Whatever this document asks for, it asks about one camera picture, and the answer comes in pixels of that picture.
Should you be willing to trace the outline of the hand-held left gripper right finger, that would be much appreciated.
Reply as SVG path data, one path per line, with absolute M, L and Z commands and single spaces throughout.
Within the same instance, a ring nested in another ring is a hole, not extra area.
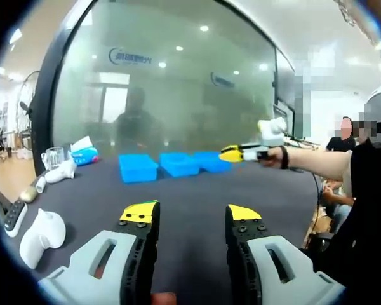
M 233 304 L 340 304 L 345 287 L 280 235 L 256 211 L 225 209 L 227 265 Z

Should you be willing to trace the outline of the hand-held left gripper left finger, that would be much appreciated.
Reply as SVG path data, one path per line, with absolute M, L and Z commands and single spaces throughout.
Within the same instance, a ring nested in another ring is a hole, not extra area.
M 92 237 L 39 288 L 52 304 L 150 304 L 159 220 L 158 200 L 126 207 L 113 230 Z

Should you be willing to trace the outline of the person's right hand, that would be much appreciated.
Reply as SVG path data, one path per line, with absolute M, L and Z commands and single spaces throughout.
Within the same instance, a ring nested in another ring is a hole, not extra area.
M 282 147 L 273 147 L 267 151 L 267 158 L 258 161 L 261 165 L 271 168 L 282 168 L 283 150 Z

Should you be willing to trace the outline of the person's left hand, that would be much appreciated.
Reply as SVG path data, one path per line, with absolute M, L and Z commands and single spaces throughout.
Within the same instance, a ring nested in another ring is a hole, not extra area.
M 172 292 L 155 293 L 151 295 L 152 305 L 177 305 L 177 297 Z

